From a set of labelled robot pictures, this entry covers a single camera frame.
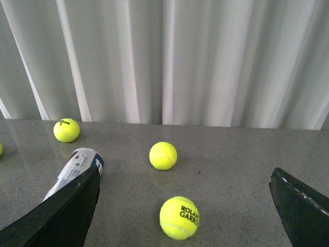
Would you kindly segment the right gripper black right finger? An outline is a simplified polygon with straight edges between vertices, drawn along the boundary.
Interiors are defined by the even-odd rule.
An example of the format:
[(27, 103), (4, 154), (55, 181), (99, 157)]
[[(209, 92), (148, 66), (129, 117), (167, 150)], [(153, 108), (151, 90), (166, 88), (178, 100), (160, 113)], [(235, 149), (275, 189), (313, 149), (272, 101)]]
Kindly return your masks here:
[(292, 246), (328, 246), (328, 198), (277, 167), (270, 193)]

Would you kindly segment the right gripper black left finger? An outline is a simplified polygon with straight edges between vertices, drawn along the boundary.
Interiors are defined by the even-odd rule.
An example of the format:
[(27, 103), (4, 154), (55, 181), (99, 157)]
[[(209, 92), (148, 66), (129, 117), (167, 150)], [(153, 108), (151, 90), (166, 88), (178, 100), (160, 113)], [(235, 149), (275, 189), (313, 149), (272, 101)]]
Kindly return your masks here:
[(84, 246), (99, 193), (92, 167), (1, 230), (1, 246)]

